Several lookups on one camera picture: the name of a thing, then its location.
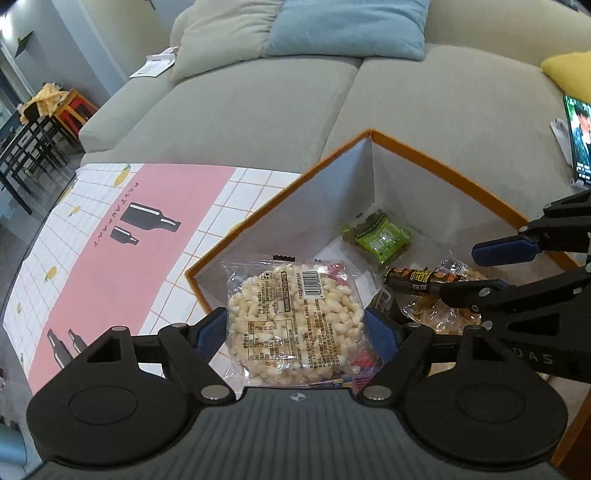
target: bottle print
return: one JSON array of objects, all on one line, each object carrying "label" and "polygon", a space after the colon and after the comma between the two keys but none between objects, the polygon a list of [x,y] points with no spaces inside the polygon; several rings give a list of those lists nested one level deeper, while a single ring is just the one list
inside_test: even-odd
[{"label": "bottle print", "polygon": [[71,353],[68,351],[64,342],[62,342],[53,330],[49,329],[47,332],[47,339],[51,344],[51,349],[53,350],[53,358],[56,359],[57,365],[63,370],[64,367],[69,364],[73,357]]},{"label": "bottle print", "polygon": [[113,227],[110,237],[113,240],[117,240],[120,244],[137,245],[139,242],[139,240],[133,237],[130,232],[128,232],[127,230],[123,230],[118,226]]},{"label": "bottle print", "polygon": [[82,350],[84,350],[88,346],[88,345],[86,345],[86,343],[84,342],[84,340],[82,339],[82,337],[80,335],[76,335],[74,333],[74,330],[69,329],[68,335],[70,336],[70,339],[72,340],[72,345],[74,346],[74,350],[76,350],[76,352],[82,353]]},{"label": "bottle print", "polygon": [[176,232],[181,224],[165,217],[160,210],[135,202],[129,204],[127,210],[121,215],[121,221],[142,230],[162,228],[171,232]]}]

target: yellow pillow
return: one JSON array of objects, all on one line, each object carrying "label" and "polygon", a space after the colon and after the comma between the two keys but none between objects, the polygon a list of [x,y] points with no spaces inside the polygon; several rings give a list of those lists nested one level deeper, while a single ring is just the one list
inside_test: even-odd
[{"label": "yellow pillow", "polygon": [[591,103],[591,51],[556,55],[545,59],[540,68],[564,93]]}]

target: snack bag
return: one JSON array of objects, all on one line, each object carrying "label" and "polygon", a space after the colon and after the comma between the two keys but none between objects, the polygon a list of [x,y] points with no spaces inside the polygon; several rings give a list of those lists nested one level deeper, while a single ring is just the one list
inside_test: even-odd
[{"label": "snack bag", "polygon": [[398,291],[406,293],[414,291],[415,294],[425,295],[413,298],[401,309],[407,317],[431,327],[437,333],[461,335],[466,325],[480,325],[480,315],[470,309],[452,309],[447,306],[439,298],[439,287],[445,282],[484,280],[485,278],[465,263],[446,257],[435,271],[408,269],[396,271],[390,278],[386,277],[386,284],[397,287]]},{"label": "snack bag", "polygon": [[226,343],[239,375],[270,386],[312,386],[369,379],[377,371],[359,294],[343,262],[223,264]]},{"label": "snack bag", "polygon": [[400,228],[382,209],[368,215],[361,223],[343,230],[343,241],[368,252],[378,266],[387,265],[408,247],[411,233]]}]

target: phone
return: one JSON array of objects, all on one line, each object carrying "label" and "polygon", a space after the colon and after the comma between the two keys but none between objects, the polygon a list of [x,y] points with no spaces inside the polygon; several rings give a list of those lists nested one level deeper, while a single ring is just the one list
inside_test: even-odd
[{"label": "phone", "polygon": [[573,184],[591,187],[591,105],[565,95],[564,108],[573,152]]}]

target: cardboard box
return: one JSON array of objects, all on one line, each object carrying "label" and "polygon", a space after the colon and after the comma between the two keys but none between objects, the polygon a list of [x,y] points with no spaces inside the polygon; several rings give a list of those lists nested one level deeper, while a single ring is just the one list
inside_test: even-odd
[{"label": "cardboard box", "polygon": [[[259,211],[239,224],[196,265],[187,278],[207,308],[225,306],[227,274],[222,258],[346,260],[366,306],[377,292],[370,265],[344,248],[340,232],[360,214],[382,206],[421,232],[400,259],[410,268],[434,267],[451,251],[474,266],[474,244],[503,236],[528,222],[519,212],[447,165],[376,131],[367,131],[318,163]],[[489,278],[528,283],[573,268],[564,253],[535,261],[480,268]]]}]

